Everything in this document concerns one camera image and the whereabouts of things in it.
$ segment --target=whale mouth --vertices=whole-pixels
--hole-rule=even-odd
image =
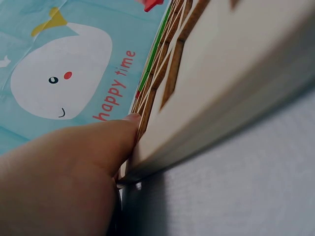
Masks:
[[[63,111],[63,115],[62,116],[59,116],[58,118],[62,118],[65,116],[65,111],[64,111],[64,108],[62,108],[62,111]]]

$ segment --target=hand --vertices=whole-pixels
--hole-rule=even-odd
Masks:
[[[54,131],[0,158],[0,232],[104,235],[113,176],[131,154],[140,116]]]

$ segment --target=red shape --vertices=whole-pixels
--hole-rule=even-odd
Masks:
[[[64,74],[63,77],[64,77],[65,80],[68,80],[68,79],[71,78],[71,76],[72,76],[72,72],[71,72],[71,71],[68,71],[67,73]]]
[[[136,93],[136,99],[138,99],[139,95],[140,95],[140,91],[137,91],[137,93]]]
[[[156,5],[162,5],[164,0],[144,0],[144,11],[148,12]]]

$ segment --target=green stripe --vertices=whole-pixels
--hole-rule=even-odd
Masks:
[[[153,49],[151,50],[151,54],[150,54],[150,60],[149,60],[149,63],[147,65],[147,69],[146,69],[146,73],[144,73],[143,77],[142,77],[142,80],[141,80],[141,84],[139,86],[139,91],[141,91],[143,89],[143,86],[148,78],[148,75],[151,70],[151,67],[152,67],[152,64],[153,64],[153,60],[154,60],[154,57],[156,56],[156,53],[157,53],[157,49],[158,49],[158,44],[160,43],[160,40],[161,40],[161,37],[162,37],[162,33],[163,33],[163,30],[165,28],[165,25],[166,25],[166,22],[167,22],[167,18],[169,16],[169,13],[170,13],[170,10],[171,10],[171,5],[169,6],[167,12],[166,12],[166,15],[164,17],[164,20],[163,20],[163,23],[158,31],[158,35],[156,37],[156,41],[154,43],[154,47]]]

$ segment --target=red cheek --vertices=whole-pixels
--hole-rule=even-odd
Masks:
[[[64,74],[63,77],[64,77],[65,80],[68,80],[68,79],[71,78],[71,76],[72,76],[72,72],[71,72],[71,71],[68,71],[67,73]]]

